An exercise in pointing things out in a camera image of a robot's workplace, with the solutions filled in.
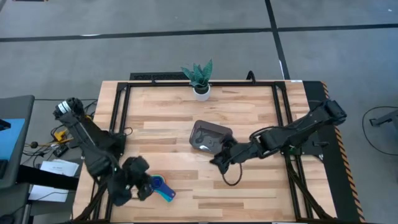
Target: blue object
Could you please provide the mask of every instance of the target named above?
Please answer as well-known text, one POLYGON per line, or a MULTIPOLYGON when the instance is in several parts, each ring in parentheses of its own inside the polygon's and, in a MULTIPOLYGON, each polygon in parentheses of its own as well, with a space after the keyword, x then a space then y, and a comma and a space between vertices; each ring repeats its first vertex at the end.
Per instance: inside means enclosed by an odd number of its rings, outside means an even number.
POLYGON ((155 192, 160 194, 168 202, 171 202, 175 197, 175 192, 169 186, 167 186, 162 176, 152 176, 152 187, 154 188, 155 192))
POLYGON ((0 159, 10 160, 15 144, 19 138, 25 119, 3 119, 11 128, 0 131, 0 159))

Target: black metal frame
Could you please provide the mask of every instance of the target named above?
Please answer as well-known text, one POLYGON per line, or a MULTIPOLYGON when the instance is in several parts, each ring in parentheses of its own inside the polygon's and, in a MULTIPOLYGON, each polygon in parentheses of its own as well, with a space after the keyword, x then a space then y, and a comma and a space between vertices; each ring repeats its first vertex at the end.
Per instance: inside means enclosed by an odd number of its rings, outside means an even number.
MULTIPOLYGON (((251 82, 248 82, 248 81, 210 82, 210 85, 212 85, 212 86, 269 86, 269 87, 271 87, 272 94, 274 97, 275 111, 276 111, 276 115, 277 115, 278 125, 283 126, 284 125, 283 117, 282 117, 282 112, 280 109, 279 97, 278 97, 278 91, 277 91, 277 89, 279 88, 282 92, 284 107, 285 107, 286 114, 287 114, 287 121, 288 121, 288 123, 293 122, 292 114, 291 114, 290 106, 289 106, 289 100, 287 97, 285 82, 283 82, 283 81, 273 81, 273 82, 256 81, 256 78, 254 77, 254 74, 252 71, 250 71, 248 73, 248 76, 246 79, 251 80, 251 82)), ((123 102, 119 132, 123 132, 124 128, 125 128, 125 122, 126 122, 127 109, 128 109, 128 104, 129 104, 129 96, 130 96, 131 88, 132 87, 145 87, 145 86, 161 87, 161 86, 190 86, 190 85, 189 85, 189 82, 187 82, 187 81, 180 81, 180 82, 159 81, 159 82, 156 82, 155 80, 152 80, 151 82, 139 82, 139 83, 119 82, 117 85, 117 89, 116 89, 116 95, 115 95, 115 100, 114 100, 114 105, 113 105, 112 116, 111 116, 111 123, 109 125, 109 132, 114 132, 117 114, 118 114, 118 108, 119 108, 119 104, 120 104, 121 92, 123 90, 126 91, 125 95, 124 95, 124 102, 123 102)), ((285 157, 285 164, 286 164, 287 168, 292 167, 292 161, 290 159, 290 155, 285 154, 284 157, 285 157)), ((302 166, 302 161, 301 161, 301 156, 295 156, 295 161, 297 163, 298 177, 299 177, 299 181, 300 181, 300 183, 296 182, 296 184, 301 185, 300 189, 302 189, 302 188, 307 189, 303 166, 302 166)), ((296 218, 296 220, 299 220, 299 219, 301 219, 300 205, 299 205, 299 201, 297 198, 297 191, 295 188, 295 179, 294 179, 294 176, 292 176, 291 172, 294 172, 294 174, 295 174, 295 171, 293 169, 292 170, 287 169, 289 187, 290 187, 290 192, 292 195, 292 203, 293 203, 295 218, 296 218)), ((96 209, 98 209, 98 211, 100 209, 100 206, 101 206, 101 202, 99 202, 99 204, 96 207, 96 209)), ((105 211, 105 219, 107 219, 107 220, 110 220, 110 218, 111 218, 112 207, 113 207, 113 204, 111 203, 111 199, 108 198, 108 201, 106 204, 106 211, 105 211)), ((305 198, 305 208, 307 211, 307 217, 309 219, 313 218, 312 207, 310 205, 310 202, 306 198, 305 198)), ((99 214, 99 212, 95 212, 95 215, 93 216, 94 220, 98 219, 98 214, 99 214)))

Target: succulent plant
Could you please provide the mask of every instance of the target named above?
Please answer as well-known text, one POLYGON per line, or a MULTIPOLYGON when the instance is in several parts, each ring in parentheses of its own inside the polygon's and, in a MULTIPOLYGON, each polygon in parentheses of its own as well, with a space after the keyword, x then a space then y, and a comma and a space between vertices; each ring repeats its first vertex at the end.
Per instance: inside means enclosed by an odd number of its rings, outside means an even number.
POLYGON ((213 61, 210 60, 206 66, 201 69, 200 65, 193 64, 193 72, 187 68, 181 67, 182 72, 191 80, 190 85, 195 89, 204 90, 208 87, 208 82, 213 71, 213 61))

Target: potted plant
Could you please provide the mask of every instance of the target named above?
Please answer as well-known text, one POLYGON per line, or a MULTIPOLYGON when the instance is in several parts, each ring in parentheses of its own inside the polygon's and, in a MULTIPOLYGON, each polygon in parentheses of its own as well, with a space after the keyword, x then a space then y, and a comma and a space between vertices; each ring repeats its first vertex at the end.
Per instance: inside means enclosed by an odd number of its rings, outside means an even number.
POLYGON ((181 67, 182 72, 191 80, 193 94, 198 101, 206 101, 210 96, 209 79, 213 70, 213 61, 210 60, 207 65, 201 69, 200 65, 193 64, 193 72, 187 68, 181 67))

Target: white paper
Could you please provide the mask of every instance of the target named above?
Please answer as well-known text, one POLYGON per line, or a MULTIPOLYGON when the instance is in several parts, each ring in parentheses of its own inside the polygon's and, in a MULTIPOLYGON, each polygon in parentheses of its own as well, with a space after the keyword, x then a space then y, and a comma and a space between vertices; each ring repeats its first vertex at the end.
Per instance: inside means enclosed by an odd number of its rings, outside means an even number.
MULTIPOLYGON (((47 172, 52 172, 54 174, 62 174, 67 175, 69 177, 73 177, 76 173, 77 168, 79 167, 78 164, 74 162, 63 161, 57 159, 56 161, 43 161, 40 170, 44 170, 47 172)), ((68 196, 68 190, 63 189, 56 189, 53 187, 44 187, 39 185, 34 185, 32 191, 29 195, 29 200, 38 200, 42 197, 43 201, 49 202, 65 202, 68 196)))

